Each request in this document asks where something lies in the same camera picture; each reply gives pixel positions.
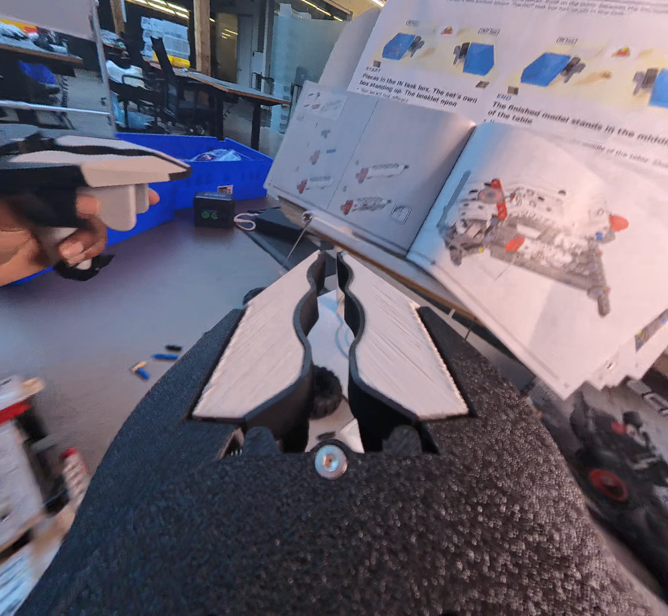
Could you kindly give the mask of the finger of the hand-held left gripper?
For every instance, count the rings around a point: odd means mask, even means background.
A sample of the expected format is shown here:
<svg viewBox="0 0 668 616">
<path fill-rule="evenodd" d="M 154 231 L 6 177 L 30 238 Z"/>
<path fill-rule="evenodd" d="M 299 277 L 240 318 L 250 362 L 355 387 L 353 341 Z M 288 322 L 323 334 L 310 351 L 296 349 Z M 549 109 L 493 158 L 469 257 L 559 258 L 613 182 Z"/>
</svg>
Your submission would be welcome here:
<svg viewBox="0 0 668 616">
<path fill-rule="evenodd" d="M 168 155 L 159 151 L 131 144 L 117 138 L 60 136 L 55 138 L 55 149 L 74 154 L 168 158 Z"/>
<path fill-rule="evenodd" d="M 32 186 L 92 188 L 165 183 L 188 178 L 191 167 L 157 154 L 37 152 L 1 160 L 1 188 Z"/>
</svg>

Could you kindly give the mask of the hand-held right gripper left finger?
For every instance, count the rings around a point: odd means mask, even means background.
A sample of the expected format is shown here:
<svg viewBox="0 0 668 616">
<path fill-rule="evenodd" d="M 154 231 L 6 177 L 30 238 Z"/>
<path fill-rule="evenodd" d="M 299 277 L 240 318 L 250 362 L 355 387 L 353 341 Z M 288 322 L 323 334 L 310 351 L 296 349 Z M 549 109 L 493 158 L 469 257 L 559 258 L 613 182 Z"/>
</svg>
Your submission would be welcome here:
<svg viewBox="0 0 668 616">
<path fill-rule="evenodd" d="M 192 417 L 217 422 L 300 422 L 309 413 L 313 354 L 326 273 L 321 251 L 252 298 L 204 383 Z"/>
</svg>

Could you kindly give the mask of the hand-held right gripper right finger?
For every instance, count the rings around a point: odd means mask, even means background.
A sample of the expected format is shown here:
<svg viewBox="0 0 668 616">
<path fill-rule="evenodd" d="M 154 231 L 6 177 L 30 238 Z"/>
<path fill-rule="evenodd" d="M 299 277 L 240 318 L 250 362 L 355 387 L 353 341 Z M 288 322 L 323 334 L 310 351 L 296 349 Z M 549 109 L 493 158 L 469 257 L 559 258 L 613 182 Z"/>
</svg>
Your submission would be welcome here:
<svg viewBox="0 0 668 616">
<path fill-rule="evenodd" d="M 337 255 L 353 332 L 348 396 L 359 420 L 445 420 L 469 407 L 420 317 L 420 306 L 354 259 Z"/>
</svg>

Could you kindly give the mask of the building instruction booklet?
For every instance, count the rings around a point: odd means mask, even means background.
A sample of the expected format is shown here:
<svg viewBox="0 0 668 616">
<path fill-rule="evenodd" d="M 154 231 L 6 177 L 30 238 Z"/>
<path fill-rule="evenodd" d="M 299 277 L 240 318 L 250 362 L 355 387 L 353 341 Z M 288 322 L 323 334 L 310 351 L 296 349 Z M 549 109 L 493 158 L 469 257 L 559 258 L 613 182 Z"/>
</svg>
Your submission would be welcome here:
<svg viewBox="0 0 668 616">
<path fill-rule="evenodd" d="M 667 347 L 667 182 L 635 164 L 307 81 L 265 185 L 343 250 L 443 289 L 564 397 Z"/>
</svg>

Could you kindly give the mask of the white toy truck model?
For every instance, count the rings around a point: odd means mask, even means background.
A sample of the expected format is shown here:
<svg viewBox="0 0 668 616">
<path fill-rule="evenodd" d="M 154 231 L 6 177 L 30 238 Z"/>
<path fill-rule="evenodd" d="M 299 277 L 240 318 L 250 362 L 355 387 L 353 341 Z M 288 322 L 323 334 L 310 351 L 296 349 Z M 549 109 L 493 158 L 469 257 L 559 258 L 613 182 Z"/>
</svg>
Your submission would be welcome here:
<svg viewBox="0 0 668 616">
<path fill-rule="evenodd" d="M 1 376 L 1 614 L 14 615 L 67 537 L 91 474 L 35 409 L 39 378 Z"/>
</svg>

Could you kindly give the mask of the grey desk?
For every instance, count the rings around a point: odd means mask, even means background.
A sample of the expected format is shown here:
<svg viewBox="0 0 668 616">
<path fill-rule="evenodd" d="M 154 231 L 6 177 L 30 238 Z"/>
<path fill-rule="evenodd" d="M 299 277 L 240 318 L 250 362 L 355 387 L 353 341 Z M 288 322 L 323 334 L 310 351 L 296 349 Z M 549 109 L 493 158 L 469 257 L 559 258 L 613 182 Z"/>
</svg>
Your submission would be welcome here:
<svg viewBox="0 0 668 616">
<path fill-rule="evenodd" d="M 192 211 L 110 247 L 95 279 L 52 272 L 1 288 L 1 374 L 45 383 L 36 408 L 59 451 L 95 472 L 123 423 L 174 364 L 247 292 L 276 281 L 291 245 L 194 226 Z"/>
</svg>

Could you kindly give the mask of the person's left hand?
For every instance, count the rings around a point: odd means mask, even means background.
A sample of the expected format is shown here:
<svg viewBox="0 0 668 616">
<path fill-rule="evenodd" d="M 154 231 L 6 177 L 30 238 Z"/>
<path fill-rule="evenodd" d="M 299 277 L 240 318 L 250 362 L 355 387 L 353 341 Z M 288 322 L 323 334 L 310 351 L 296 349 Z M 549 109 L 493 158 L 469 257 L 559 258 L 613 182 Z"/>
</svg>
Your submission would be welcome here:
<svg viewBox="0 0 668 616">
<path fill-rule="evenodd" d="M 58 247 L 59 259 L 68 265 L 87 262 L 103 253 L 107 228 L 100 219 L 100 201 L 79 194 L 76 211 L 85 225 L 74 231 Z M 1 199 L 1 286 L 44 271 L 48 257 L 34 236 L 32 224 L 15 212 L 12 203 Z"/>
</svg>

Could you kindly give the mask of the blue plastic bin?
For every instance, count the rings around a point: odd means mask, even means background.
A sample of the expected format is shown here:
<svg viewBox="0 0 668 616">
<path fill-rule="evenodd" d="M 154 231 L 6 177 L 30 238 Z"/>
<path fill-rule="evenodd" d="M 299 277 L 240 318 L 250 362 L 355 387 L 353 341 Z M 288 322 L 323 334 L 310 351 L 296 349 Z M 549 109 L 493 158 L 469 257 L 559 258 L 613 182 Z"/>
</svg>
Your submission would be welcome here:
<svg viewBox="0 0 668 616">
<path fill-rule="evenodd" d="M 168 185 L 166 183 L 163 183 L 163 184 L 166 188 L 168 188 Z M 121 231 L 119 233 L 115 233 L 113 235 L 113 240 L 115 242 L 117 242 L 119 240 L 122 240 L 122 239 L 126 239 L 129 236 L 134 235 L 135 233 L 141 233 L 142 231 L 145 231 L 148 228 L 163 224 L 166 221 L 169 221 L 173 218 L 174 208 L 173 208 L 173 204 L 172 204 L 171 201 L 168 200 L 168 206 L 166 208 L 160 207 L 160 195 L 154 189 L 149 189 L 148 190 L 148 197 L 149 197 L 150 208 L 145 213 L 142 213 L 142 214 L 138 215 L 137 224 L 132 230 L 125 231 L 125 232 Z M 35 226 L 33 224 L 32 224 L 32 226 L 33 226 L 33 229 L 34 229 L 34 236 L 36 237 L 36 239 L 38 239 L 37 236 L 36 236 Z M 58 256 L 59 256 L 59 248 L 58 248 L 58 255 L 57 255 L 56 259 L 57 259 L 57 261 L 63 262 L 62 260 L 59 259 Z"/>
<path fill-rule="evenodd" d="M 142 145 L 186 161 L 192 168 L 188 178 L 174 181 L 166 188 L 155 185 L 164 201 L 167 198 L 176 210 L 191 208 L 194 196 L 200 191 L 217 192 L 221 186 L 231 186 L 236 201 L 264 197 L 264 182 L 272 158 L 230 138 L 213 136 L 118 133 L 119 139 Z M 196 157 L 216 150 L 233 151 L 238 159 L 231 161 L 196 161 Z"/>
</svg>

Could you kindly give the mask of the black rubber toy tyre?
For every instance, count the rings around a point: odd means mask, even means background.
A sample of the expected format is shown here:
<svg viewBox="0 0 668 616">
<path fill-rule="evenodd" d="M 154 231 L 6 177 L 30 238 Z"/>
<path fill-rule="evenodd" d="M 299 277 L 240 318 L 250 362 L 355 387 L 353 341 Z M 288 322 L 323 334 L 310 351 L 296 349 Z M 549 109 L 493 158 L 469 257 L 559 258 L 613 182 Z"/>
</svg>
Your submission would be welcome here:
<svg viewBox="0 0 668 616">
<path fill-rule="evenodd" d="M 319 420 L 334 414 L 343 400 L 337 375 L 323 366 L 314 366 L 310 419 Z"/>
</svg>

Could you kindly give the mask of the pile of small brick parts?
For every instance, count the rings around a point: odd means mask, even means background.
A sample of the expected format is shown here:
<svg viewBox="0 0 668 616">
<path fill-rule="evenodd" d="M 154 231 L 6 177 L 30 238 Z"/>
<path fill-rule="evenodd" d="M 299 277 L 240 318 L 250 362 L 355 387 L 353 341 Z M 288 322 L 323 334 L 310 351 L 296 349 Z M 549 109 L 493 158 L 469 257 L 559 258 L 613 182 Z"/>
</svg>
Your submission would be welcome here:
<svg viewBox="0 0 668 616">
<path fill-rule="evenodd" d="M 183 353 L 183 347 L 177 344 L 167 344 L 163 351 L 153 353 L 149 358 L 140 360 L 129 368 L 129 373 L 133 376 L 148 381 L 152 378 L 150 365 L 154 362 L 171 363 L 178 361 Z"/>
</svg>

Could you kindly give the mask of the black timer with green display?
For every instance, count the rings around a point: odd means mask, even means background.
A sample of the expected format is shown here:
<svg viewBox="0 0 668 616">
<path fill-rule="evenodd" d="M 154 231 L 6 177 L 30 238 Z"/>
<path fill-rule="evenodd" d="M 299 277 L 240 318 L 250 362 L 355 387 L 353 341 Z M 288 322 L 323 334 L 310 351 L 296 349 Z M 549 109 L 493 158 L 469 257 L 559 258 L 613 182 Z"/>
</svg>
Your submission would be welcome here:
<svg viewBox="0 0 668 616">
<path fill-rule="evenodd" d="M 195 227 L 217 229 L 234 227 L 236 201 L 233 194 L 197 192 L 192 207 Z"/>
</svg>

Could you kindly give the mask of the stack of clear storage boxes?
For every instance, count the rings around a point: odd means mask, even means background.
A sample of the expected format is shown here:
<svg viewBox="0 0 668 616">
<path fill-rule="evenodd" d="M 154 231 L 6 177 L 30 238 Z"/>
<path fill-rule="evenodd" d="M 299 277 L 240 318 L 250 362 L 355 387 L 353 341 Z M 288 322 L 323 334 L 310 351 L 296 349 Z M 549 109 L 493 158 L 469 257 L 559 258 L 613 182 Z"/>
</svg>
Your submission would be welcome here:
<svg viewBox="0 0 668 616">
<path fill-rule="evenodd" d="M 183 66 L 190 63 L 190 44 L 188 27 L 170 22 L 168 20 L 142 16 L 140 19 L 142 29 L 142 55 L 146 60 L 156 60 L 157 55 L 153 50 L 152 39 L 160 38 L 163 41 L 168 57 L 181 62 Z"/>
</svg>

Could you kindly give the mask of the wooden background table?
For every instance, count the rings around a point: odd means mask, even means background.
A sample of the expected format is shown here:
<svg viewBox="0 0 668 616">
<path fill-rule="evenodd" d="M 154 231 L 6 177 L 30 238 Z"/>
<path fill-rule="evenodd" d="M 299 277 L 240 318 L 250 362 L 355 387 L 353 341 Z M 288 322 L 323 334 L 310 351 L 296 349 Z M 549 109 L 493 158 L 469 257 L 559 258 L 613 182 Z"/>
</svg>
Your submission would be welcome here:
<svg viewBox="0 0 668 616">
<path fill-rule="evenodd" d="M 172 66 L 160 68 L 165 82 L 164 113 L 187 128 L 206 123 L 215 136 L 224 134 L 224 104 L 246 101 L 253 106 L 250 147 L 260 149 L 262 108 L 290 106 L 291 102 L 254 88 Z"/>
</svg>

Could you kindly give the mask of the black power adapter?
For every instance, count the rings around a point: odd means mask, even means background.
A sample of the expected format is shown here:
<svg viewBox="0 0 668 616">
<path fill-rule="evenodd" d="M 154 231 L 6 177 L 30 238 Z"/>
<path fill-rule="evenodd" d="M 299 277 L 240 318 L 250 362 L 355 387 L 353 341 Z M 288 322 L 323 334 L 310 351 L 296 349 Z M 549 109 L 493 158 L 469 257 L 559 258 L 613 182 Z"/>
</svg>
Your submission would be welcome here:
<svg viewBox="0 0 668 616">
<path fill-rule="evenodd" d="M 290 221 L 278 207 L 263 210 L 255 217 L 255 230 L 267 237 L 296 241 L 302 225 Z"/>
</svg>

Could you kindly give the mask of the wooden support post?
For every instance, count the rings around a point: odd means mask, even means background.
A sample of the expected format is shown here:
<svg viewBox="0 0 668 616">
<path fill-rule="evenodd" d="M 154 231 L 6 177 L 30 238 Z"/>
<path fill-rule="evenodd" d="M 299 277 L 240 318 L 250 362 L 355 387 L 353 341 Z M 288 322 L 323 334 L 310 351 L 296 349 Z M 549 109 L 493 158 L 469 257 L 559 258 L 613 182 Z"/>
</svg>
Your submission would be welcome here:
<svg viewBox="0 0 668 616">
<path fill-rule="evenodd" d="M 195 66 L 198 73 L 211 75 L 210 0 L 193 0 Z"/>
</svg>

